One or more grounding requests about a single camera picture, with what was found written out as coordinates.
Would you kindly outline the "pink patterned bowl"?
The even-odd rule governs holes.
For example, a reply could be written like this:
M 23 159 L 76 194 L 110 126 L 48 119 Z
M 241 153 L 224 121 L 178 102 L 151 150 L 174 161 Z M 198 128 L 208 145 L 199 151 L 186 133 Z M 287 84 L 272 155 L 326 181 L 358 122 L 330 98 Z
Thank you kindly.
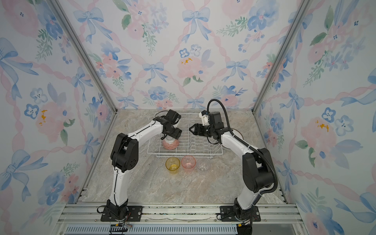
M 162 145 L 166 150 L 174 150 L 179 146 L 179 144 L 180 142 L 177 139 L 168 140 L 167 138 L 165 138 L 162 141 Z

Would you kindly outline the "yellow glass cup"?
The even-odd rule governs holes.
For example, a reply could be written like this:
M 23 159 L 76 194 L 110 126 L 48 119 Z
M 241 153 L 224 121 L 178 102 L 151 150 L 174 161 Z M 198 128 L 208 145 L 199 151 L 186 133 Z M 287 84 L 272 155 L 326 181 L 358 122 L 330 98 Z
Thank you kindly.
M 176 157 L 170 157 L 165 162 L 165 167 L 171 174 L 177 174 L 179 172 L 181 162 Z

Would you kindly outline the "clear drinking glass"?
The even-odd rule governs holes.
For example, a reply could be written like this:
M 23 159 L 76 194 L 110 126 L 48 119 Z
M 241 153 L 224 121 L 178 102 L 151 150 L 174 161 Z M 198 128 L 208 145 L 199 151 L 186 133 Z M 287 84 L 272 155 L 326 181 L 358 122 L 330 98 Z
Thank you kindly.
M 199 172 L 207 172 L 210 170 L 211 161 L 208 159 L 199 159 L 196 163 Z

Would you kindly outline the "pink glass cup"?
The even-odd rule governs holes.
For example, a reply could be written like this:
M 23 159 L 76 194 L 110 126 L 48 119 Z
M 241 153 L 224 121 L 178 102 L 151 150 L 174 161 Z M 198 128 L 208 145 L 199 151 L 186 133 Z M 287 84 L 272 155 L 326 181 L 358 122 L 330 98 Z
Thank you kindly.
M 184 171 L 191 172 L 195 169 L 196 159 L 191 155 L 186 155 L 182 158 L 181 165 Z

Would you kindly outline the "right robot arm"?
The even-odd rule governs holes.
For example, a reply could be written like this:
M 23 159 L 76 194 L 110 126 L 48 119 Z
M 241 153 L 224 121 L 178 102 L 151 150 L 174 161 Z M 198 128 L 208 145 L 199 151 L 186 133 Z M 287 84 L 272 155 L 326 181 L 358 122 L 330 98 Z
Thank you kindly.
M 256 204 L 266 193 L 278 188 L 276 170 L 266 148 L 256 148 L 225 126 L 219 112 L 199 113 L 201 123 L 196 123 L 189 131 L 196 136 L 212 138 L 218 144 L 230 149 L 242 160 L 242 178 L 245 184 L 241 194 L 234 201 L 235 217 L 239 221 L 249 220 Z

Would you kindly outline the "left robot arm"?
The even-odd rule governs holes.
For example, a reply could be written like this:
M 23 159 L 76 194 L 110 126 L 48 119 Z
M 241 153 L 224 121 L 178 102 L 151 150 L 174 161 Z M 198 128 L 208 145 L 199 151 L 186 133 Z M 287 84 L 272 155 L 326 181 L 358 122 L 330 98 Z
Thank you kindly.
M 139 161 L 139 148 L 160 134 L 163 138 L 171 137 L 178 140 L 182 130 L 177 127 L 181 115 L 168 110 L 162 116 L 155 116 L 150 123 L 140 129 L 117 135 L 110 158 L 114 170 L 113 185 L 104 211 L 112 217 L 122 219 L 127 215 L 128 186 L 131 170 Z

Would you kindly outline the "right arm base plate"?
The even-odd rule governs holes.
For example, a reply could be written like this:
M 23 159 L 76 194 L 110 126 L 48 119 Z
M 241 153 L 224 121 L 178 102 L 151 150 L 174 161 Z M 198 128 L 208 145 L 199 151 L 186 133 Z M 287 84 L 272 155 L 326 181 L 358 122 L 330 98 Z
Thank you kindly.
M 260 222 L 260 212 L 257 206 L 251 206 L 247 210 L 243 210 L 237 205 L 220 206 L 220 212 L 217 214 L 217 219 L 223 222 Z

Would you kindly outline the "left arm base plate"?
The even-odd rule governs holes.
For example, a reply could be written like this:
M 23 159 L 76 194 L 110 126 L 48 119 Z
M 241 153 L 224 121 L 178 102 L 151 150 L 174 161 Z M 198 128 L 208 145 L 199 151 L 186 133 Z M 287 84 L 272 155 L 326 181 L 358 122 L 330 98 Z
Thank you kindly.
M 126 206 L 123 208 L 104 208 L 101 222 L 140 222 L 143 214 L 142 206 Z

